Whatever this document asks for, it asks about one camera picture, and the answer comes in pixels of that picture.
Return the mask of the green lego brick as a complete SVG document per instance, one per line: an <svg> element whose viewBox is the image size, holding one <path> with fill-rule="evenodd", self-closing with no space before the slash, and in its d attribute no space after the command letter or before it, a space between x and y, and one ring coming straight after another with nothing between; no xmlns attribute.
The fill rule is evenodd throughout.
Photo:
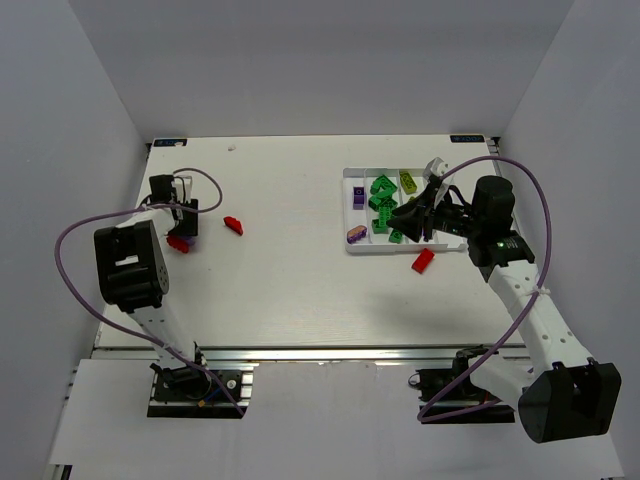
<svg viewBox="0 0 640 480"><path fill-rule="evenodd" d="M402 244L404 240L404 235L397 229L393 229L388 237L388 241L393 244Z"/></svg>

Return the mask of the lime and green lego stack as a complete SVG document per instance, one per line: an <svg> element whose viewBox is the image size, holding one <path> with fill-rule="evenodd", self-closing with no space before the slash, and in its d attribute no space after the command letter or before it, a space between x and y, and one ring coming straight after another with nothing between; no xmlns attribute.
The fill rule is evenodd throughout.
<svg viewBox="0 0 640 480"><path fill-rule="evenodd" d="M412 195L417 192L417 184L408 170L399 171L399 180L403 191L407 195Z"/></svg>

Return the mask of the green long lego plate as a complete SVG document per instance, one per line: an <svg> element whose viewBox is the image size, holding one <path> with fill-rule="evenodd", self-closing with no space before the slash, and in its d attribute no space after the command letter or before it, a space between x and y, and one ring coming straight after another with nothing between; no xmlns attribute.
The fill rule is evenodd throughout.
<svg viewBox="0 0 640 480"><path fill-rule="evenodd" d="M381 225L386 225L388 228L388 221L393 217L393 209L390 207L380 207L378 209L378 216L374 220L378 220Z"/></svg>

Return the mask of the green square lego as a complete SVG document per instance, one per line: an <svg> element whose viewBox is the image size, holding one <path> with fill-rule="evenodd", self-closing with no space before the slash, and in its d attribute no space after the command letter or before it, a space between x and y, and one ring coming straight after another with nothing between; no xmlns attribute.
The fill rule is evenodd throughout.
<svg viewBox="0 0 640 480"><path fill-rule="evenodd" d="M381 225L378 220L372 221L372 232L374 234L384 234L387 232L387 226Z"/></svg>

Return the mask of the red rectangular lego brick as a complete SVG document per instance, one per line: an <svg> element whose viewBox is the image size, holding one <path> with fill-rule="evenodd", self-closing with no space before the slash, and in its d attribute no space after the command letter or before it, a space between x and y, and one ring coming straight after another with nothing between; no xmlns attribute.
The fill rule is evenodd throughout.
<svg viewBox="0 0 640 480"><path fill-rule="evenodd" d="M431 262L433 261L435 257L435 254L433 251L431 251L428 248L425 248L421 251L421 253L418 255L418 257L414 260L414 262L411 265L411 268L419 273L419 274L423 274L424 271L427 269L427 267L431 264Z"/></svg>

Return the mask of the red curved lego brick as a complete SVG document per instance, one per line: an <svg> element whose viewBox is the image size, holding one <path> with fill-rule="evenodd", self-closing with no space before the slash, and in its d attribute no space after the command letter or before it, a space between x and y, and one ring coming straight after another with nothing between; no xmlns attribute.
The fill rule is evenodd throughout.
<svg viewBox="0 0 640 480"><path fill-rule="evenodd" d="M177 236L167 236L167 244L176 251L187 254L190 251L190 244L187 240Z"/></svg>

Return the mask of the red small lego piece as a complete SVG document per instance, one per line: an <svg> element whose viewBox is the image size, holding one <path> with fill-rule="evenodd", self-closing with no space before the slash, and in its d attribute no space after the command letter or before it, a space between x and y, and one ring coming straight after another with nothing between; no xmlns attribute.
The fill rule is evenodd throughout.
<svg viewBox="0 0 640 480"><path fill-rule="evenodd" d="M244 228L240 220L232 216L225 216L223 218L224 225L239 236L244 235Z"/></svg>

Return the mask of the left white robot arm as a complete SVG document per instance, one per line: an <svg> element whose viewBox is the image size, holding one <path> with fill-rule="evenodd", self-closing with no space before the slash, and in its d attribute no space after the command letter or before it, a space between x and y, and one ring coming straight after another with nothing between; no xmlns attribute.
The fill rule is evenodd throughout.
<svg viewBox="0 0 640 480"><path fill-rule="evenodd" d="M186 254L199 233L199 203L192 197L192 185L190 176L153 176L143 211L94 233L103 299L159 341L154 349L161 372L182 368L184 360L202 362L196 342L164 302L170 278L163 248Z"/></svg>

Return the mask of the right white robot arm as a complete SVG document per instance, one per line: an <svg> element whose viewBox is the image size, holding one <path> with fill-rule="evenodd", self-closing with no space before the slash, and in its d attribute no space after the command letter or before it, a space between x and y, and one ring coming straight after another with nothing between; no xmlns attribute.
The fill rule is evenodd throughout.
<svg viewBox="0 0 640 480"><path fill-rule="evenodd" d="M428 398L418 419L443 421L454 412L430 409L453 391L483 390L489 404L515 411L528 437L541 444L604 435L608 432L622 380L614 364L600 363L570 332L543 287L543 274L522 236L512 227L512 184L484 176L469 203L458 205L445 181L429 175L424 191L397 208L392 228L413 241L435 231L466 239L469 257L512 318L504 338L519 334L532 363L518 368L500 356L500 346L461 350L453 378Z"/></svg>

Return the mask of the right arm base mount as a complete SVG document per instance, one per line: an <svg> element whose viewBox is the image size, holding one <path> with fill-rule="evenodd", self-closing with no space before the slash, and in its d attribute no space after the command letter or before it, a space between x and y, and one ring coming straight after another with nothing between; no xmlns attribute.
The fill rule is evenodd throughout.
<svg viewBox="0 0 640 480"><path fill-rule="evenodd" d="M487 348L483 345L459 350L451 366L416 370L407 380L408 386L419 393L419 408L430 401L440 390L452 383L469 366L470 361L481 357ZM427 412L425 418L436 417L429 424L512 424L515 414L512 408L499 403L488 391L474 386L469 378L440 398Z"/></svg>

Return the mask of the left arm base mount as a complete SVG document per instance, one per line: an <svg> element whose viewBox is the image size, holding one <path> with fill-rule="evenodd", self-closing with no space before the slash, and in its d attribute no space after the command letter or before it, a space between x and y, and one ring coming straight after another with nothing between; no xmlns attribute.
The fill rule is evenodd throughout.
<svg viewBox="0 0 640 480"><path fill-rule="evenodd" d="M210 375L187 366L168 369L152 363L151 369L154 376L148 418L241 419L246 413L241 370L211 370L219 385Z"/></svg>

